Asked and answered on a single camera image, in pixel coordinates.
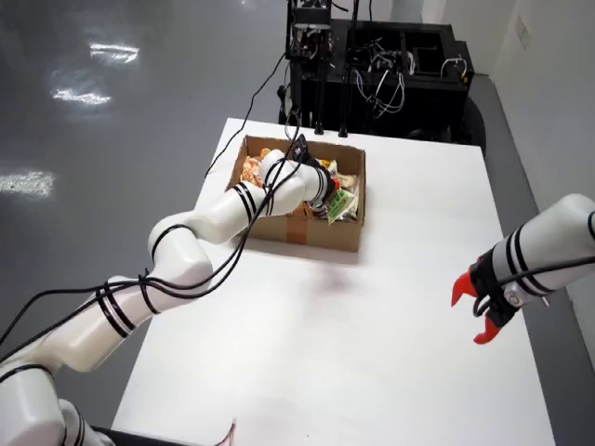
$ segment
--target open cardboard box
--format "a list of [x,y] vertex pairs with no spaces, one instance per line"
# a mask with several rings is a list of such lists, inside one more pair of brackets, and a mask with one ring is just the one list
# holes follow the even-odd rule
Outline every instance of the open cardboard box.
[[[337,160],[338,172],[357,175],[359,183],[359,206],[357,221],[336,221],[331,226],[326,219],[308,216],[267,216],[257,220],[250,230],[250,237],[278,242],[307,244],[341,251],[357,251],[365,217],[365,152],[349,146],[308,141],[312,156],[324,160]],[[259,156],[264,148],[287,152],[286,139],[246,136],[235,161],[227,189],[240,182],[242,167],[248,156]]]

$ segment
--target robotic arm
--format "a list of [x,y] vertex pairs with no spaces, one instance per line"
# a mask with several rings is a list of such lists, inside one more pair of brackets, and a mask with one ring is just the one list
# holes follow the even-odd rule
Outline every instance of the robotic arm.
[[[279,150],[262,160],[264,190],[243,181],[204,208],[157,223],[149,237],[154,270],[148,279],[186,286],[186,291],[177,293],[187,295],[205,290],[213,267],[199,240],[224,243],[231,239],[255,218],[268,192],[272,195],[261,216],[285,215],[304,201],[328,199],[337,185],[308,154],[303,137],[297,140],[294,154],[300,166],[284,161]],[[279,186],[271,191],[273,183]],[[108,283],[125,281],[130,279],[113,277]],[[201,281],[202,286],[192,288]],[[189,302],[190,296],[176,298],[154,287],[137,285],[114,291],[106,285],[96,303],[0,362],[0,444],[110,444],[106,439],[101,442],[89,427],[77,437],[85,432],[85,422],[70,403],[58,400],[50,374],[62,365],[78,372],[96,369],[144,321]]]
[[595,203],[568,195],[480,256],[455,282],[452,305],[476,297],[473,314],[485,314],[485,332],[475,342],[486,344],[519,308],[547,304],[547,295],[594,271]]

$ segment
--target concrete floor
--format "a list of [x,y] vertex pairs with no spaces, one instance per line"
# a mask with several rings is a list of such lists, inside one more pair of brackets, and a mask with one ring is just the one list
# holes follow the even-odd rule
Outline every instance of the concrete floor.
[[[419,2],[405,3],[393,16],[414,21]],[[40,290],[150,266],[152,225],[193,206],[226,118],[244,116],[281,56],[284,12],[277,0],[0,3],[0,327]],[[252,119],[276,120],[282,76]],[[510,232],[535,201],[494,86],[477,76],[471,95]],[[84,298],[38,304],[0,353]],[[554,310],[524,314],[556,440],[595,444],[595,377],[570,305],[562,294]],[[96,372],[60,372],[59,394],[91,423],[111,424],[146,329]],[[486,416],[505,433],[506,417],[522,414],[489,413],[487,401]]]

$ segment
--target white table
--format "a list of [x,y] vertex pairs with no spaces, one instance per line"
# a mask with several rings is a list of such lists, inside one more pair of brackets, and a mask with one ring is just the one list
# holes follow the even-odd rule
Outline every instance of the white table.
[[[553,444],[522,314],[479,347],[472,299],[450,307],[502,237],[480,149],[303,133],[366,150],[359,254],[250,242],[218,291],[152,321],[112,427],[204,445],[233,418],[237,446]],[[249,122],[197,205],[223,192],[244,134],[285,138]],[[205,249],[217,266],[231,245]]]

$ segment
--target white wall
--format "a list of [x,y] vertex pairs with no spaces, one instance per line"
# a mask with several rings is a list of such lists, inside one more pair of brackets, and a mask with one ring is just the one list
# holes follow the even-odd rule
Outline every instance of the white wall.
[[476,72],[492,74],[514,0],[425,0],[424,23],[453,25],[457,40],[469,47]]
[[[526,49],[515,22],[533,34]],[[518,0],[493,79],[535,200],[595,199],[594,0]],[[595,362],[595,277],[568,289]]]
[[[392,13],[393,0],[373,0],[372,2],[372,20],[374,21],[390,21],[390,14]],[[358,20],[369,20],[368,5],[370,0],[360,0],[360,8],[358,9]],[[353,11],[352,0],[336,0],[335,3],[342,7],[346,7],[350,12],[343,12],[333,7],[333,19],[351,19]]]

